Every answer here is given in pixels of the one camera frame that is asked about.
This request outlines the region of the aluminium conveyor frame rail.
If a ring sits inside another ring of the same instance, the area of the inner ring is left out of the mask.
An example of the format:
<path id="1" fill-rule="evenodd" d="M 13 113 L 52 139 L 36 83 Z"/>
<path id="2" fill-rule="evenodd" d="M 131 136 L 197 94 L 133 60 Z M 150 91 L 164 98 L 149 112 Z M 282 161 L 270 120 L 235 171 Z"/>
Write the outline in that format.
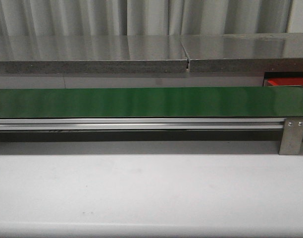
<path id="1" fill-rule="evenodd" d="M 282 129 L 284 121 L 284 118 L 0 119 L 0 131 Z"/>

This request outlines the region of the green conveyor belt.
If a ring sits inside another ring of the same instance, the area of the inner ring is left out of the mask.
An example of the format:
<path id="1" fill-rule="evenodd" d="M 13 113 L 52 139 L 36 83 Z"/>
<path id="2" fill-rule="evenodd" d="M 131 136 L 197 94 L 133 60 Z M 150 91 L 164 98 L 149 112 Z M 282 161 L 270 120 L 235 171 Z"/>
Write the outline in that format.
<path id="1" fill-rule="evenodd" d="M 303 88 L 0 89 L 0 119 L 303 117 Z"/>

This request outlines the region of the red plastic tray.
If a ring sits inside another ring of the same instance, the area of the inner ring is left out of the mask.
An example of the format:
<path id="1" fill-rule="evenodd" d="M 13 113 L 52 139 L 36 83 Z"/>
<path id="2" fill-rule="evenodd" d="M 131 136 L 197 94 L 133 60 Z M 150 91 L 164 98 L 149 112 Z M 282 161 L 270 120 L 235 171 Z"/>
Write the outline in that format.
<path id="1" fill-rule="evenodd" d="M 267 86 L 302 86 L 303 77 L 270 78 L 265 80 Z"/>

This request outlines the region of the grey stone counter slab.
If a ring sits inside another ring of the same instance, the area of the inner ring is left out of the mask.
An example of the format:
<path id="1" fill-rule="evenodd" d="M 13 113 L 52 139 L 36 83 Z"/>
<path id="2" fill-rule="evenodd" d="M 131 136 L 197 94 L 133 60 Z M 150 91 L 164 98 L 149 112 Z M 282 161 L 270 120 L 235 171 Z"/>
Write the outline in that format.
<path id="1" fill-rule="evenodd" d="M 191 73 L 303 72 L 303 33 L 185 35 Z"/>
<path id="2" fill-rule="evenodd" d="M 175 36 L 0 36 L 0 74 L 184 73 Z"/>

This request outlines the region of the grey stone counter slab left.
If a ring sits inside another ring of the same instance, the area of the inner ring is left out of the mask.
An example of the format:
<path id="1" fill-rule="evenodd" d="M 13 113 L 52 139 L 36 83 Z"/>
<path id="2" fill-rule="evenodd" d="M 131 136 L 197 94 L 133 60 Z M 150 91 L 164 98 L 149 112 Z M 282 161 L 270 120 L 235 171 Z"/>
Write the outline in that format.
<path id="1" fill-rule="evenodd" d="M 175 36 L 0 36 L 0 74 L 184 73 Z"/>

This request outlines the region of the white pleated curtain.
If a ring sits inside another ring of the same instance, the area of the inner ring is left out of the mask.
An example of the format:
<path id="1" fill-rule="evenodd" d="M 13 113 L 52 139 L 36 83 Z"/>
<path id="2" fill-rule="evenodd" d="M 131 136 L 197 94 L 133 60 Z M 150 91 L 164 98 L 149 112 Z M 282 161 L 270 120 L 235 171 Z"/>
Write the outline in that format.
<path id="1" fill-rule="evenodd" d="M 0 36 L 282 33 L 290 0 L 0 0 Z"/>

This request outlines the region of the grey stone counter slab right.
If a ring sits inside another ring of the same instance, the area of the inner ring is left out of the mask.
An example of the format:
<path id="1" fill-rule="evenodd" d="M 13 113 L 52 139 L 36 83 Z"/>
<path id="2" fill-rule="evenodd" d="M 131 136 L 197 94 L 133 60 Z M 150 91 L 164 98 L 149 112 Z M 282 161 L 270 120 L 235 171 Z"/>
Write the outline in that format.
<path id="1" fill-rule="evenodd" d="M 303 72 L 303 33 L 185 35 L 191 73 Z"/>

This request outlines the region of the steel conveyor support bracket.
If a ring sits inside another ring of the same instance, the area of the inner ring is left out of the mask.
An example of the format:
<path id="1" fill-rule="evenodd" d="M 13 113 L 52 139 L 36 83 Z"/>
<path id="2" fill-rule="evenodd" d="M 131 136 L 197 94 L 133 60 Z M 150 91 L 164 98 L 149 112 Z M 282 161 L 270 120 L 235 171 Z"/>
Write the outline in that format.
<path id="1" fill-rule="evenodd" d="M 298 155 L 303 141 L 303 118 L 287 118 L 279 148 L 279 155 Z"/>

